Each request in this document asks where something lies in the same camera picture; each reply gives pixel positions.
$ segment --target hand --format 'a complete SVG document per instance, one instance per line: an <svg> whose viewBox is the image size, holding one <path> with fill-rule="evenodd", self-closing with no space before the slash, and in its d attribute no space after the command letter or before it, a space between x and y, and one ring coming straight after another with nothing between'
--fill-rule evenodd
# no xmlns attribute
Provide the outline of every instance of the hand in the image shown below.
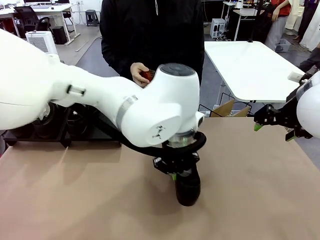
<svg viewBox="0 0 320 240"><path fill-rule="evenodd" d="M133 81L139 85L140 87L144 88L147 86L150 82L148 79L142 77L140 73L148 72L149 68L147 68L145 65L143 65L141 62L135 62L130 67L131 75L133 78Z"/></svg>
<svg viewBox="0 0 320 240"><path fill-rule="evenodd" d="M272 19L271 20L272 20L273 23L278 19L279 13L280 13L280 9L277 7L273 11L273 14L272 14Z"/></svg>

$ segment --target person in black jacket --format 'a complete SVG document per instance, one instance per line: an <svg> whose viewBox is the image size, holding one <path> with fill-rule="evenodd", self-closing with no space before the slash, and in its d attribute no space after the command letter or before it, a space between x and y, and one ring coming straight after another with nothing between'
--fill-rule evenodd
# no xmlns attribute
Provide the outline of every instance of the person in black jacket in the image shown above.
<svg viewBox="0 0 320 240"><path fill-rule="evenodd" d="M141 87L141 71L179 63L201 83L205 56L201 0L103 0L102 55L120 76Z"/></svg>

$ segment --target red shirt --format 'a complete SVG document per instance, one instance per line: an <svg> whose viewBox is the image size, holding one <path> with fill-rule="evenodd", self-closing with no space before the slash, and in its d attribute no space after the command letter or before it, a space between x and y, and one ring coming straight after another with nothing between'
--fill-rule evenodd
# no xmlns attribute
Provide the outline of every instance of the red shirt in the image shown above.
<svg viewBox="0 0 320 240"><path fill-rule="evenodd" d="M285 0L271 0L271 4L279 6L284 1ZM288 16L290 14L290 10L291 10L291 5L289 3L287 6L284 6L283 8L280 9L279 17Z"/></svg>

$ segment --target person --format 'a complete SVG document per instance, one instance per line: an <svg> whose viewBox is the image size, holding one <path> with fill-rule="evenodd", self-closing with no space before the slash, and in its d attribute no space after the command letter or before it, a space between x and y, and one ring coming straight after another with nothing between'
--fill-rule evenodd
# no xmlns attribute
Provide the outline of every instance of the person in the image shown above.
<svg viewBox="0 0 320 240"><path fill-rule="evenodd" d="M205 56L201 0L103 0L102 55L120 76L141 87L141 72L166 63L194 69L201 83Z"/></svg>
<svg viewBox="0 0 320 240"><path fill-rule="evenodd" d="M304 1L304 11L301 19L301 24L298 30L298 35L293 39L298 42L304 38L307 28L315 15L318 7L319 0L305 0Z"/></svg>
<svg viewBox="0 0 320 240"><path fill-rule="evenodd" d="M280 38L286 30L286 22L291 11L291 3L289 0L271 0L271 4L275 7L272 13L272 26L266 37L264 44L275 51Z"/></svg>
<svg viewBox="0 0 320 240"><path fill-rule="evenodd" d="M311 52L309 58L300 63L299 69L308 72L313 66L316 66L320 69L320 43L316 46L316 48Z"/></svg>

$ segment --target keyboard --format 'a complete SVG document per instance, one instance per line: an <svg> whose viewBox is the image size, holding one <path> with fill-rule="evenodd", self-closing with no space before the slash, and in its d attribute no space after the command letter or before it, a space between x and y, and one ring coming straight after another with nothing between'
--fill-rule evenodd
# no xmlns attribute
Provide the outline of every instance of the keyboard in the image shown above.
<svg viewBox="0 0 320 240"><path fill-rule="evenodd" d="M48 9L50 6L44 6L44 5L35 5L31 6L33 9Z"/></svg>

